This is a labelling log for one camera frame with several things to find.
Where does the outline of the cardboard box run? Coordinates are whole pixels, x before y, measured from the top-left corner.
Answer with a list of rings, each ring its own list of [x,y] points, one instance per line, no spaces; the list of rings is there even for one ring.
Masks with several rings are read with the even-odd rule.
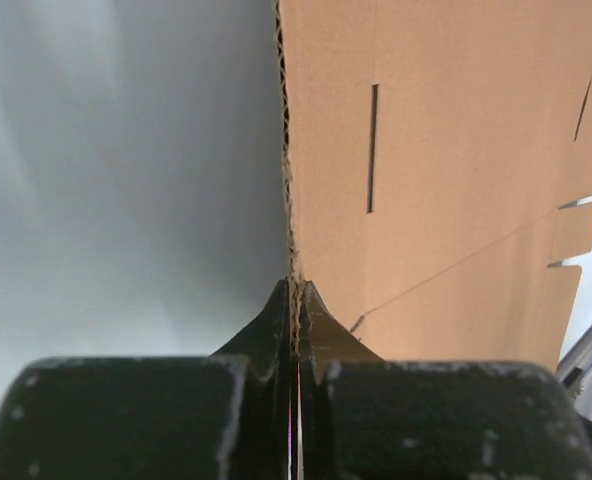
[[[290,296],[554,369],[592,248],[592,1],[281,1]]]

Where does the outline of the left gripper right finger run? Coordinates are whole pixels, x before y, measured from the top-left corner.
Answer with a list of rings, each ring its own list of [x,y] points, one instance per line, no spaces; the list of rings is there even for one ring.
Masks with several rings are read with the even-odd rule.
[[[304,479],[592,479],[592,423],[524,362],[386,361],[303,285]]]

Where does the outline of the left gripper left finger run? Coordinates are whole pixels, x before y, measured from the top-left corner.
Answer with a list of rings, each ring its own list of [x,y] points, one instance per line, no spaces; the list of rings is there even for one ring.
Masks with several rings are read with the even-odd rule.
[[[284,479],[288,286],[206,357],[51,357],[0,405],[0,479]]]

